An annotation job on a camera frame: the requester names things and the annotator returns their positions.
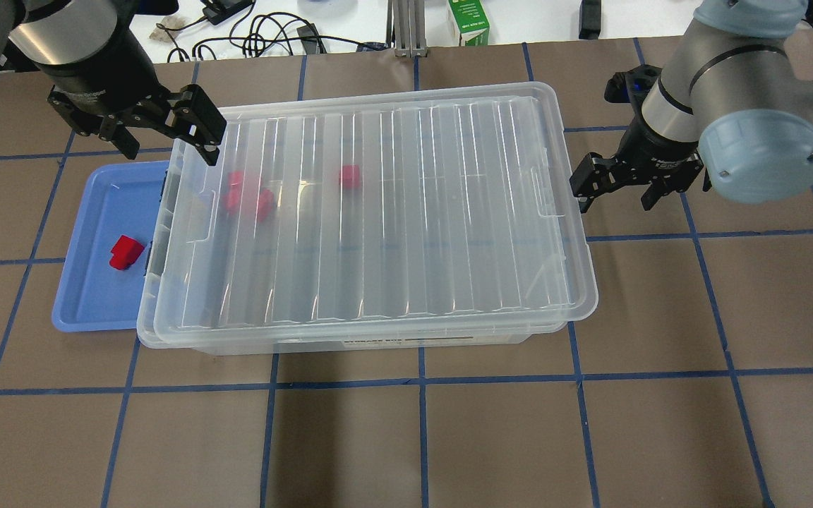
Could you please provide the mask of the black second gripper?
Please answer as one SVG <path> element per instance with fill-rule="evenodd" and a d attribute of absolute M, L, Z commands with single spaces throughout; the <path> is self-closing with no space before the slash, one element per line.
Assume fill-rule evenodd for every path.
<path fill-rule="evenodd" d="M 629 104 L 634 116 L 612 158 L 587 153 L 571 174 L 569 183 L 581 214 L 587 213 L 603 194 L 646 184 L 649 186 L 641 196 L 641 204 L 644 211 L 651 211 L 665 196 L 686 192 L 704 169 L 696 144 L 671 140 L 658 132 L 653 120 L 646 120 L 646 96 L 656 91 L 658 98 L 664 99 L 659 74 L 659 67 L 639 65 L 616 72 L 607 81 L 606 101 Z"/>

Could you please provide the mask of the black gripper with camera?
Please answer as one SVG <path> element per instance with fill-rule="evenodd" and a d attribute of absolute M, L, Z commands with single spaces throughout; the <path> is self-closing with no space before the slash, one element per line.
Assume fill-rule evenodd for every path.
<path fill-rule="evenodd" d="M 154 130 L 191 145 L 210 167 L 217 165 L 225 116 L 199 85 L 175 92 L 162 86 L 129 29 L 34 32 L 31 61 L 51 78 L 47 102 L 75 134 L 99 136 L 136 160 L 140 144 L 129 128 Z"/>

